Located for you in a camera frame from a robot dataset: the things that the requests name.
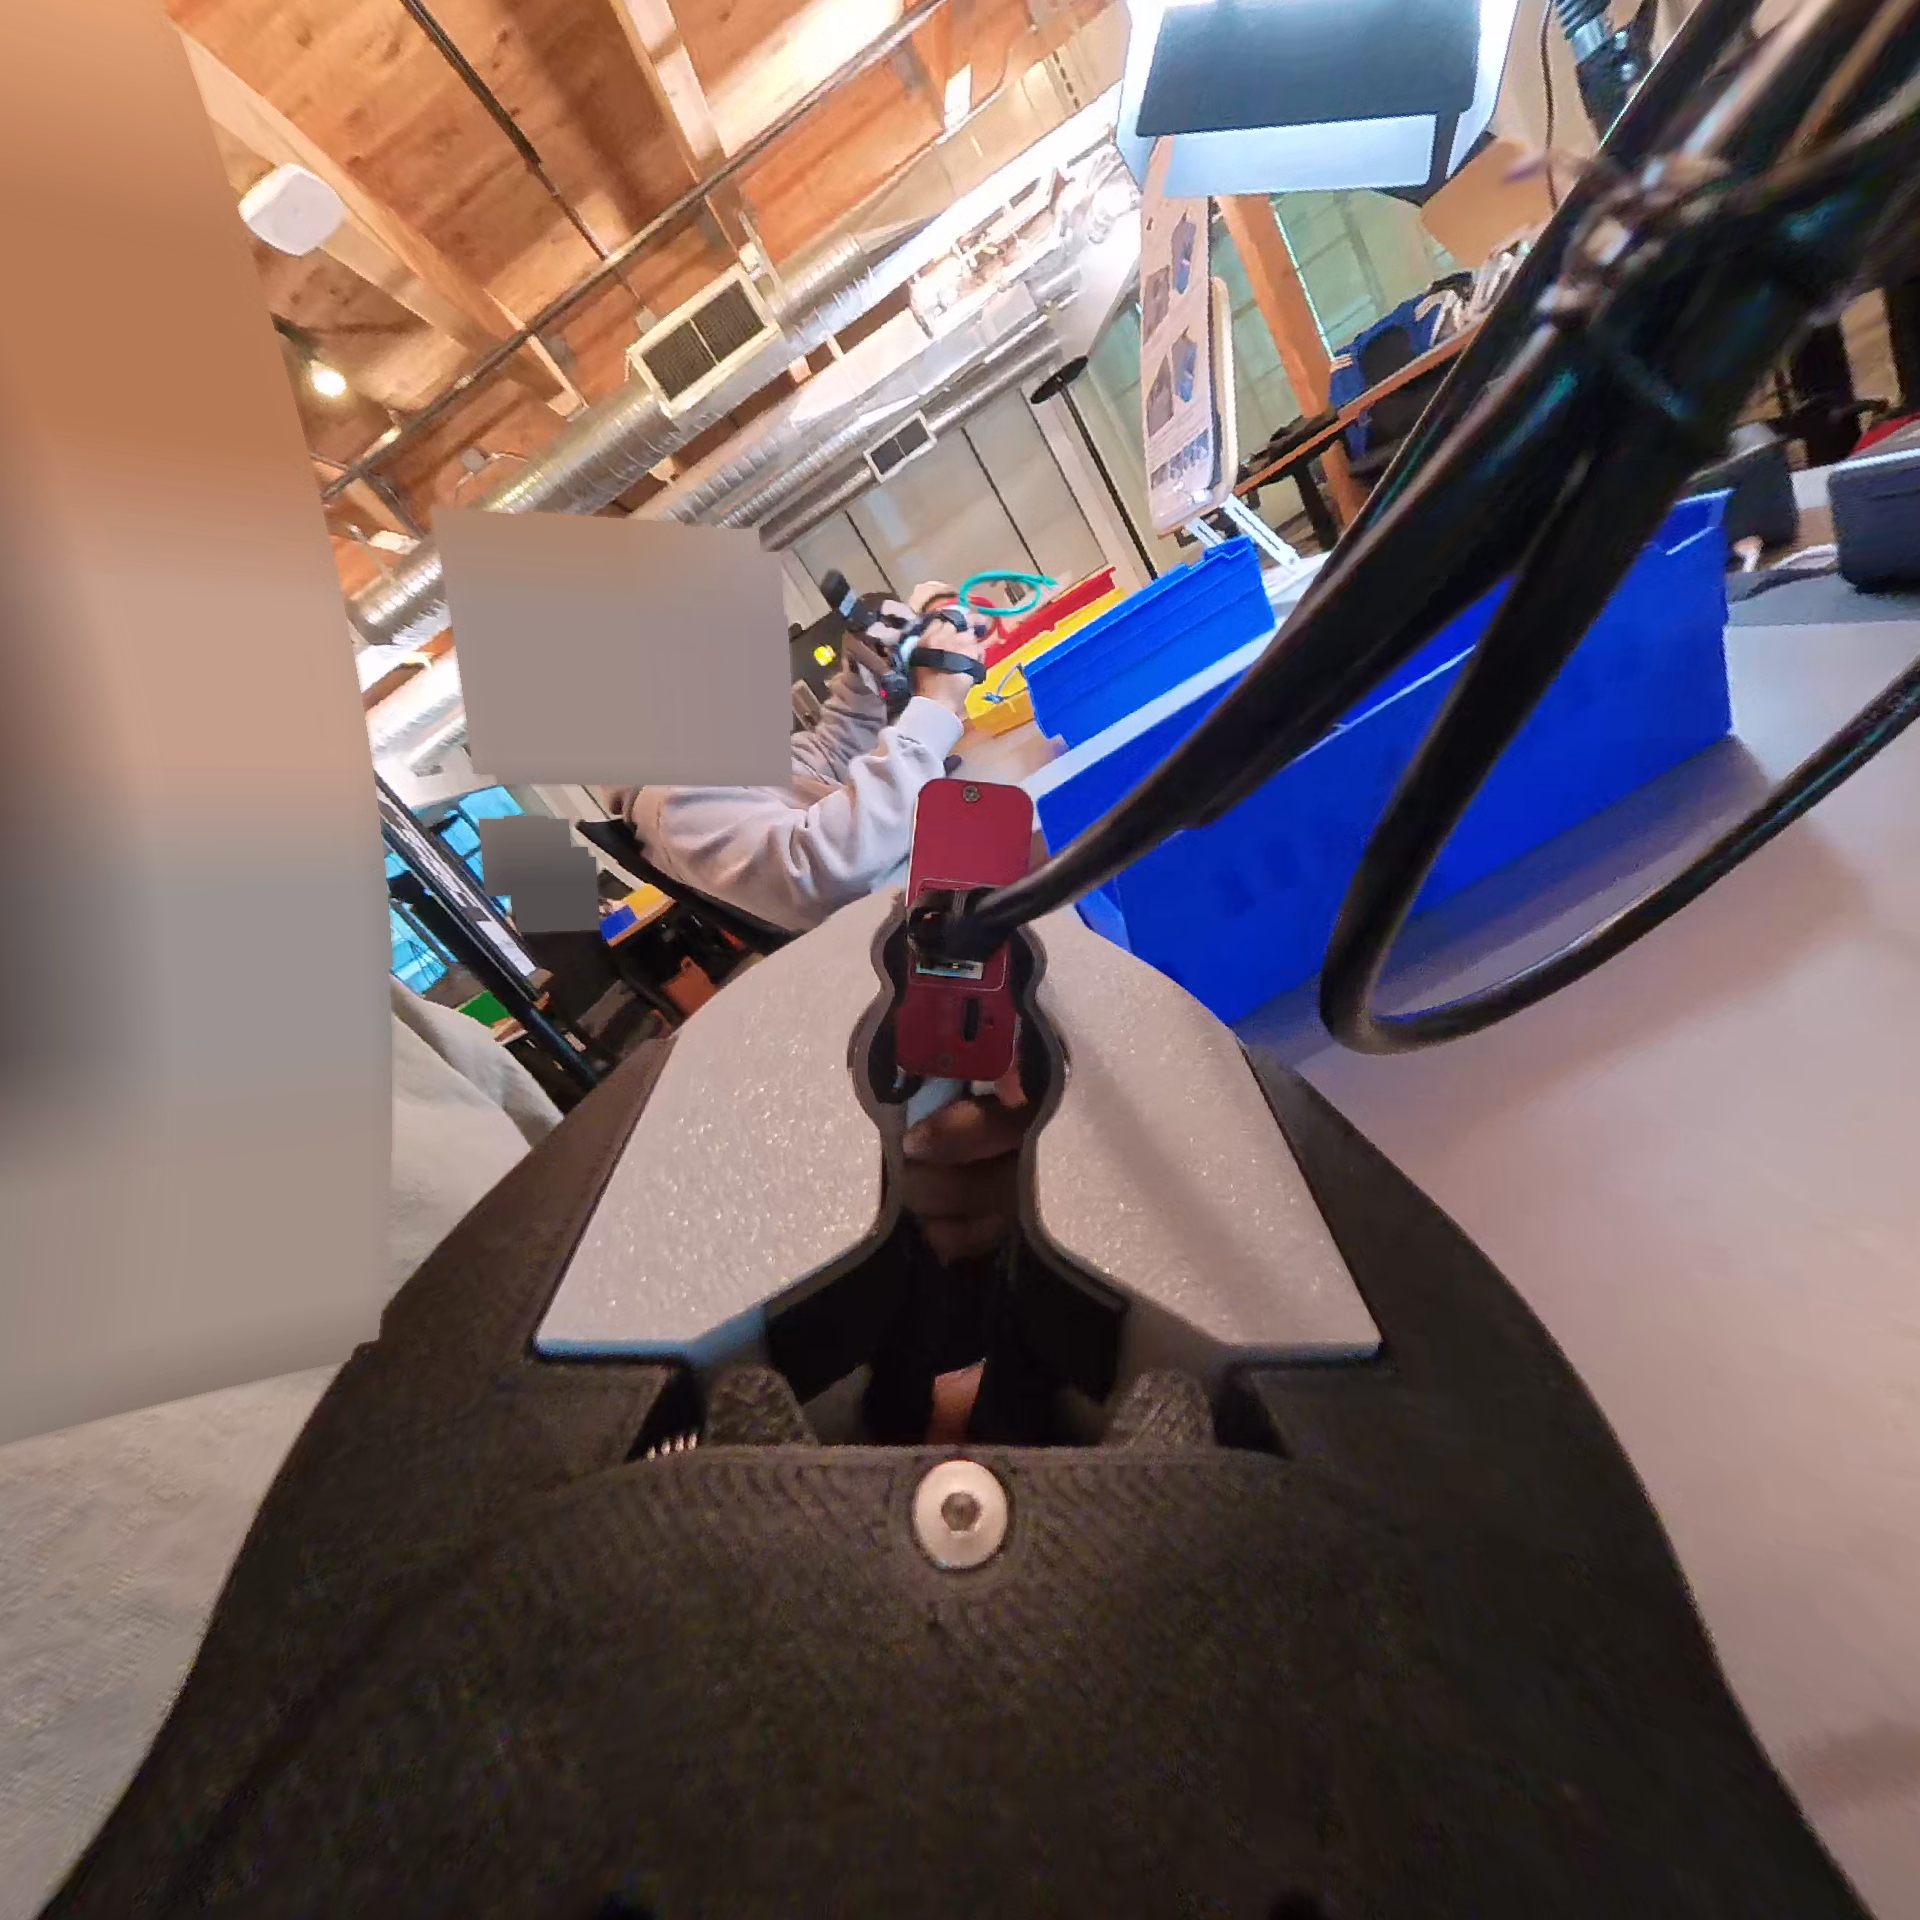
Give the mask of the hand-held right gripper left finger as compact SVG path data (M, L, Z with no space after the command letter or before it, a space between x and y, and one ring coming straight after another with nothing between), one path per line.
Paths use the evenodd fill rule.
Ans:
M851 1033L889 992L894 911L837 911L677 1028L534 1326L543 1358L755 1358L803 1289L889 1236L889 1130Z

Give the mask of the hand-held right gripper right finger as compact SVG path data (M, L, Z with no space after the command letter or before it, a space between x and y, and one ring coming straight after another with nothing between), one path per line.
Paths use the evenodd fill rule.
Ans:
M1035 930L1025 1244L1063 1366L1374 1358L1374 1322L1240 1046L1076 911Z

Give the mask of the red ethernet splitter box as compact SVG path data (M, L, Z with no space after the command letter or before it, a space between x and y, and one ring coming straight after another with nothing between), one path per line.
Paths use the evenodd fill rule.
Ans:
M1018 885L1035 856L1035 798L1018 786L937 777L913 824L913 917L937 897ZM995 1096L1018 1069L1018 955L937 957L899 943L894 1059L913 1078L913 1122L963 1096Z

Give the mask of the grey desk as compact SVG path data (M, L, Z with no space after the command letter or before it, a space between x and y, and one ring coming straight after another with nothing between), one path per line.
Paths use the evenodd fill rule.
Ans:
M1589 985L1364 1059L1232 1015L1528 1297L1876 1920L1920 1914L1920 734Z

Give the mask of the red storage bin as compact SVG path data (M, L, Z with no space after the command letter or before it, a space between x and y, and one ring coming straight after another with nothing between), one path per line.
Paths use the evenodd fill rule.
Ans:
M1116 612L1116 568L1090 568L1090 576L1063 583L1025 617L999 617L995 641L988 641L988 671L999 671L999 664L1018 664L1035 641L1063 641L1063 633L1090 629L1099 612Z

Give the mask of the black floor lamp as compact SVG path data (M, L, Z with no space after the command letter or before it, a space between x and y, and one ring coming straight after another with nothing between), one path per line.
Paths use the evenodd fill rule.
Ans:
M1035 420L1041 458L1063 478L1052 549L1072 561L1072 576L1090 576L1099 568L1099 478L1085 469L1072 369L1025 388L1025 420Z

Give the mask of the white air vent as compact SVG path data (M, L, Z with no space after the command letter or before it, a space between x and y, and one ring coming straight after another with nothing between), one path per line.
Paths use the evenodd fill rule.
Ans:
M709 403L737 369L755 369L775 345L775 307L755 267L709 280L683 307L633 336L625 372L683 420Z

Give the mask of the white ceiling access point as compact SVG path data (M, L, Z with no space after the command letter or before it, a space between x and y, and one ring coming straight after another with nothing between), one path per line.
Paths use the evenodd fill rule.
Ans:
M328 251L328 239L351 226L351 208L339 208L339 194L335 194L328 176L273 163L273 170L245 194L245 226L250 226L265 251L311 258L311 251Z

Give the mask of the overhead studio lamp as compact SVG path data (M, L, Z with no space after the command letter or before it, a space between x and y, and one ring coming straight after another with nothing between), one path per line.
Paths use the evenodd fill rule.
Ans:
M1116 163L1160 194L1400 194L1483 146L1522 0L1138 0Z

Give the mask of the silver ventilation duct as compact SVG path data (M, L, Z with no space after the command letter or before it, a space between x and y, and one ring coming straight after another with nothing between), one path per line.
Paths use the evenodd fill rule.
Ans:
M715 356L683 390L671 390L646 356L611 403L590 403L543 458L502 478L477 511L590 516L617 491L633 491L657 458L698 442L715 420L737 420L755 390L770 390L783 369L827 350L840 325L879 321L894 292L913 299L913 325L943 345L1010 292L1025 292L1035 307L1072 299L1090 239L1090 194L1072 194L1072 176L999 208L840 237L806 251L794 283L775 283L770 325L737 356Z

